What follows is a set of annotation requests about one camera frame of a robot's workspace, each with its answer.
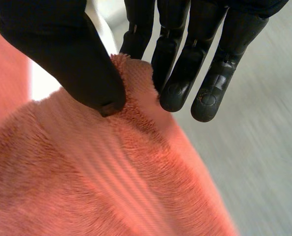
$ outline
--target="floor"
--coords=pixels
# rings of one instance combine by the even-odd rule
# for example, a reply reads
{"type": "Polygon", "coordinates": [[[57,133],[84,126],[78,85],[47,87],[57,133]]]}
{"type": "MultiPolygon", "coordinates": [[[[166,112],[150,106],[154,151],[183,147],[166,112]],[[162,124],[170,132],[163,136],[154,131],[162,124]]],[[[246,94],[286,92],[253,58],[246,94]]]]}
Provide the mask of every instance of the floor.
{"type": "MultiPolygon", "coordinates": [[[[120,47],[128,22],[111,28],[120,47]]],[[[146,61],[159,30],[156,11],[146,61]]],[[[292,0],[249,46],[215,119],[199,123],[190,107],[220,33],[187,103],[174,116],[208,166],[241,235],[292,236],[292,0]]]]}

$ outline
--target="fuzzy fabric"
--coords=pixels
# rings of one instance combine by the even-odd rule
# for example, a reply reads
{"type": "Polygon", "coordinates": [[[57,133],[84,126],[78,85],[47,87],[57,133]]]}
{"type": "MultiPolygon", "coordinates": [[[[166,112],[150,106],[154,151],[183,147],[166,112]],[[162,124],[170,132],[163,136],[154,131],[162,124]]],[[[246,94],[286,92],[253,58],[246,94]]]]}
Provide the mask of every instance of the fuzzy fabric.
{"type": "Polygon", "coordinates": [[[29,60],[0,35],[0,122],[29,99],[29,60]]]}
{"type": "Polygon", "coordinates": [[[120,113],[102,118],[61,89],[0,125],[0,236],[237,235],[150,64],[112,61],[120,113]]]}

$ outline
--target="towel fold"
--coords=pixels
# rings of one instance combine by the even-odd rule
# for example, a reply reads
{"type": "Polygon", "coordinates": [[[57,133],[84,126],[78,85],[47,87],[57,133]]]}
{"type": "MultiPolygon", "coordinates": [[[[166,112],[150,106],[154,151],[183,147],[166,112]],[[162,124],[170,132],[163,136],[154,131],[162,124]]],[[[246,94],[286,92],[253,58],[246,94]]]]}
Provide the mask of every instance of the towel fold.
{"type": "Polygon", "coordinates": [[[0,236],[237,235],[150,64],[111,59],[120,113],[102,118],[62,88],[0,124],[0,236]]]}

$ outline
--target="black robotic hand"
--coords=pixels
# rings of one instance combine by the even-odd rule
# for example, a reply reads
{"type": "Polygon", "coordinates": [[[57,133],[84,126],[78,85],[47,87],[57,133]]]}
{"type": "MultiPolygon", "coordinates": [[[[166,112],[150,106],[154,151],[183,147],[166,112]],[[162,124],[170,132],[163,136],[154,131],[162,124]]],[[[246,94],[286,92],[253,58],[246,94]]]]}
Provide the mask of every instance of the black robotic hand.
{"type": "MultiPolygon", "coordinates": [[[[192,104],[192,116],[208,122],[216,115],[229,82],[247,48],[288,0],[158,0],[161,32],[152,57],[153,81],[161,106],[182,108],[225,17],[222,36],[192,104]],[[171,73],[190,7],[188,36],[171,73]]],[[[155,0],[125,0],[129,31],[122,53],[141,59],[151,38],[155,0]]]]}
{"type": "Polygon", "coordinates": [[[109,116],[125,90],[89,17],[86,0],[0,0],[0,33],[77,101],[109,116]]]}

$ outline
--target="fleece fabric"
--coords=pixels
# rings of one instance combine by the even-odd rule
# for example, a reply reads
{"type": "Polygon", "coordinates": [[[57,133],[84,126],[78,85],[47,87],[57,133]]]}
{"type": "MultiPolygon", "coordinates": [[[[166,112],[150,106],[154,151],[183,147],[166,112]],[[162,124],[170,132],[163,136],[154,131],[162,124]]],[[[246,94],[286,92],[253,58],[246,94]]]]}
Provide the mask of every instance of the fleece fabric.
{"type": "Polygon", "coordinates": [[[0,124],[0,236],[236,236],[150,64],[111,59],[127,92],[118,114],[62,88],[0,124]]]}

